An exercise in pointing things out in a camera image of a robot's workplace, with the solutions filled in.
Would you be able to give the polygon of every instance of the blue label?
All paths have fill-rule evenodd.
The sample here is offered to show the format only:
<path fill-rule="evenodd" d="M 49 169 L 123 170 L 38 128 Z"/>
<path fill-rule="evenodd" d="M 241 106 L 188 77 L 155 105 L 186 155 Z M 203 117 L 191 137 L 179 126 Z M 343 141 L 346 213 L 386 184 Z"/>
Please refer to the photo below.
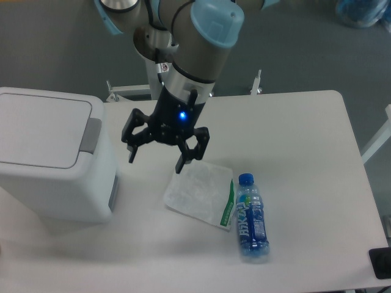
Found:
<path fill-rule="evenodd" d="M 262 207 L 252 206 L 251 197 L 242 195 L 236 209 L 240 244 L 267 241 Z"/>

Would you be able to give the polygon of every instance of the table surface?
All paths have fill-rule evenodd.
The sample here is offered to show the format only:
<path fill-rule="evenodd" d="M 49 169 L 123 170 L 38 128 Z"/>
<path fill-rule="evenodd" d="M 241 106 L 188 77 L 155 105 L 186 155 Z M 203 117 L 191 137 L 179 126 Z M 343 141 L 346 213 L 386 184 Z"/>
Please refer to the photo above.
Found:
<path fill-rule="evenodd" d="M 319 292 L 387 286 L 368 250 L 387 246 L 342 97 L 333 91 L 210 99 L 204 160 L 251 172 L 265 203 L 266 264 L 226 232 L 168 210 L 179 150 L 156 142 L 134 164 L 120 142 L 132 108 L 107 104 L 121 171 L 105 225 L 43 219 L 0 191 L 0 292 Z"/>

